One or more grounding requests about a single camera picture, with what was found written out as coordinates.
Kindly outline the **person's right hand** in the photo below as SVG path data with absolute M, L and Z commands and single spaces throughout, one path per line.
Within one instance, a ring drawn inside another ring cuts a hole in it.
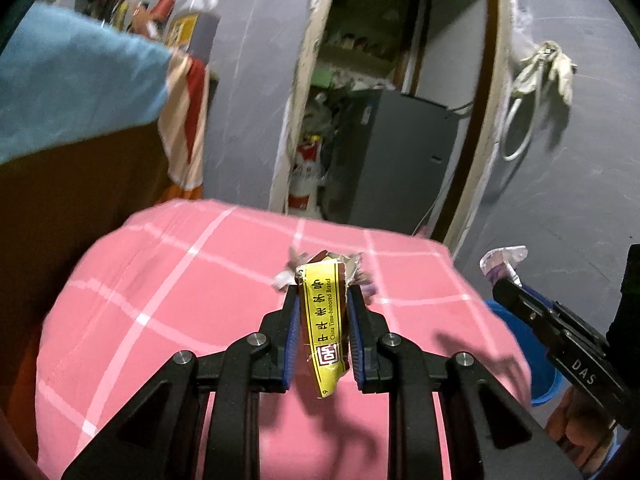
M 604 464 L 615 440 L 613 419 L 575 387 L 566 390 L 544 430 L 585 476 Z

